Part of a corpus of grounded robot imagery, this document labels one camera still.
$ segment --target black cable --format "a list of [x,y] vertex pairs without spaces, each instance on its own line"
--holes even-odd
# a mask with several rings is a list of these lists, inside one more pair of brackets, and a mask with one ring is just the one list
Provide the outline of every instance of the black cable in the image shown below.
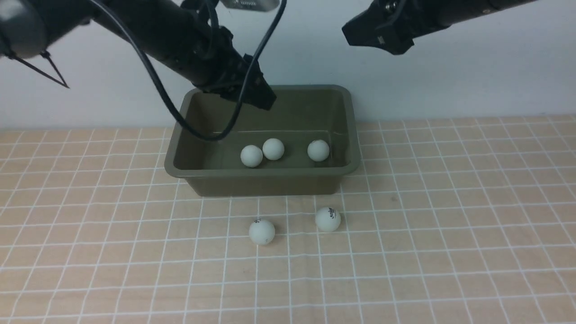
[[236,124],[236,120],[238,119],[238,115],[240,114],[240,108],[242,107],[242,102],[244,101],[244,96],[246,94],[246,89],[248,87],[248,81],[250,80],[250,76],[254,71],[254,67],[256,66],[255,64],[256,64],[258,58],[260,57],[260,54],[262,54],[264,47],[268,43],[270,37],[272,36],[272,33],[274,32],[274,30],[276,29],[276,26],[278,26],[278,23],[280,22],[280,19],[282,18],[282,14],[284,13],[284,9],[286,8],[286,1],[287,0],[282,0],[280,7],[278,8],[278,11],[276,12],[276,16],[274,17],[274,20],[272,21],[272,24],[270,24],[270,27],[266,31],[264,38],[262,38],[262,41],[258,45],[256,52],[254,53],[254,57],[252,58],[252,61],[250,62],[250,65],[248,66],[248,70],[246,71],[246,76],[244,78],[244,82],[242,83],[242,88],[240,89],[240,94],[238,96],[238,100],[236,101],[236,107],[234,109],[234,113],[232,115],[232,118],[230,119],[230,122],[228,123],[226,128],[224,128],[224,130],[220,134],[212,136],[212,137],[208,137],[208,136],[205,136],[205,135],[199,133],[198,131],[196,131],[192,126],[190,126],[186,122],[184,117],[182,117],[182,115],[180,114],[178,109],[176,109],[176,107],[172,103],[170,97],[166,93],[166,89],[164,88],[162,81],[160,80],[158,74],[156,73],[156,70],[154,69],[154,67],[150,63],[148,56],[146,56],[146,54],[142,51],[140,46],[137,44],[134,35],[132,35],[132,32],[124,25],[124,23],[116,15],[116,13],[114,13],[110,8],[108,8],[102,2],[100,2],[100,0],[88,0],[88,1],[90,3],[92,3],[93,5],[95,5],[96,7],[98,7],[98,9],[100,9],[104,14],[106,14],[112,20],[112,22],[120,29],[120,31],[122,31],[124,36],[128,39],[128,42],[132,45],[132,47],[134,48],[134,50],[138,54],[138,57],[140,57],[140,60],[144,64],[144,67],[148,71],[148,74],[150,75],[150,78],[152,79],[154,86],[156,86],[156,90],[158,90],[158,94],[162,98],[162,101],[166,105],[166,108],[172,114],[172,116],[174,117],[176,122],[182,128],[186,129],[192,135],[200,138],[201,140],[219,141],[219,140],[224,139],[226,136],[228,136],[228,134],[230,133],[230,131],[232,130],[232,128]]
[[216,7],[212,3],[212,0],[204,0],[204,5],[208,10],[208,17],[210,18],[210,42],[208,44],[208,50],[201,57],[202,59],[211,59],[215,54],[214,44],[217,42],[216,37],[218,37],[218,30],[220,29],[220,23],[218,22],[218,14],[216,13]]

